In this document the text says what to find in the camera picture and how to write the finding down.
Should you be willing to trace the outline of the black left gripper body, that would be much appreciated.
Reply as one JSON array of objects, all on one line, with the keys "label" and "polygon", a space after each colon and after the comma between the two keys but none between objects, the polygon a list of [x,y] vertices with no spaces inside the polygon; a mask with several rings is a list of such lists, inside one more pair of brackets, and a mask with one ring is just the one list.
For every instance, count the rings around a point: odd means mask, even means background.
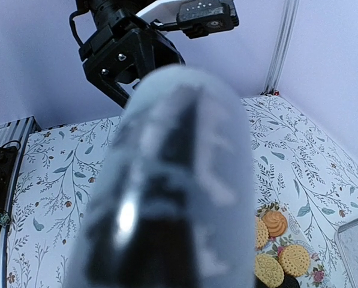
[{"label": "black left gripper body", "polygon": [[121,87],[150,72],[185,61],[175,45],[133,14],[100,20],[97,31],[79,48],[87,80],[120,107],[130,98]]}]

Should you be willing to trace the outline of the silver white tongs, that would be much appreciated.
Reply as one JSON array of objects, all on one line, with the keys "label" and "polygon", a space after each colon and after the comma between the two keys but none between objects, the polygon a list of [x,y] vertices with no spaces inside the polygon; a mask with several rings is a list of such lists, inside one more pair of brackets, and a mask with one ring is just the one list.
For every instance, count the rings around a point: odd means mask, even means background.
[{"label": "silver white tongs", "polygon": [[148,74],[107,150],[65,287],[254,287],[248,117],[218,77]]}]

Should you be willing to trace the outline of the orange swirl cookie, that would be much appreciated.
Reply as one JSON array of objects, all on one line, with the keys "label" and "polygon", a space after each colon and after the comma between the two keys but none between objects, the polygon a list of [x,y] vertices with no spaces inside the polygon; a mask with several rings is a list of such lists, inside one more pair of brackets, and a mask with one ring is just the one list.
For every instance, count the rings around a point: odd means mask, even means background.
[{"label": "orange swirl cookie", "polygon": [[270,237],[282,236],[288,227],[287,219],[278,211],[269,211],[262,217]]}]

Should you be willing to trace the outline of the front aluminium rail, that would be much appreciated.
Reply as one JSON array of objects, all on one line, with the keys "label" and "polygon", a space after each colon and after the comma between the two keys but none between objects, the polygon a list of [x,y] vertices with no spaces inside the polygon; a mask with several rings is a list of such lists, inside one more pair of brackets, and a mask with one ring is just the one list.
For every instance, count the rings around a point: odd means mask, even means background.
[{"label": "front aluminium rail", "polygon": [[[38,128],[33,116],[0,125],[0,218],[13,219],[13,196],[29,135]],[[0,225],[0,287],[7,284],[8,232]]]}]

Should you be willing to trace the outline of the beige sandwich biscuit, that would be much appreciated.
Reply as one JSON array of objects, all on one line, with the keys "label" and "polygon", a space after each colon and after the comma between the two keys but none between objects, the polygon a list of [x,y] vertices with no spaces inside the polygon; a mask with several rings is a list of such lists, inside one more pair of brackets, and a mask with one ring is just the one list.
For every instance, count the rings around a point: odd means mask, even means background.
[{"label": "beige sandwich biscuit", "polygon": [[258,217],[255,218],[255,247],[261,250],[268,242],[269,232],[264,221]]}]

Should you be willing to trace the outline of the round beige biscuit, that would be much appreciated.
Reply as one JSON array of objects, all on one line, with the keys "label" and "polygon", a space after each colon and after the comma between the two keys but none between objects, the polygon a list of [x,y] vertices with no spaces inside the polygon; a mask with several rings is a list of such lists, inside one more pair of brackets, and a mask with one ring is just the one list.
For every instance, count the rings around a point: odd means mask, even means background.
[{"label": "round beige biscuit", "polygon": [[273,257],[258,254],[255,257],[255,276],[267,287],[279,287],[284,281],[284,270]]},{"label": "round beige biscuit", "polygon": [[308,251],[297,244],[286,246],[281,251],[278,261],[284,272],[293,277],[300,277],[307,273],[311,263]]}]

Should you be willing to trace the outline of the left aluminium frame post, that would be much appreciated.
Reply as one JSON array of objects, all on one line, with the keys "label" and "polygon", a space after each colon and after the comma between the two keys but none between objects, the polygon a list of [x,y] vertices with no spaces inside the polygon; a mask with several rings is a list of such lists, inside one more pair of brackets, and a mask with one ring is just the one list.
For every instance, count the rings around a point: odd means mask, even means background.
[{"label": "left aluminium frame post", "polygon": [[296,22],[299,0],[284,1],[282,15],[269,70],[262,94],[275,95],[284,68],[287,52]]}]

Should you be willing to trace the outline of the floral rectangular tray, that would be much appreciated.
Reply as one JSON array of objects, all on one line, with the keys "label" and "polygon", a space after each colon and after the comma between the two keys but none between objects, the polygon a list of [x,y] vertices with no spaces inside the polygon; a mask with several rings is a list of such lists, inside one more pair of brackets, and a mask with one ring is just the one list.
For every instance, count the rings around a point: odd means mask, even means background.
[{"label": "floral rectangular tray", "polygon": [[256,210],[257,287],[333,287],[294,216],[271,202]]}]

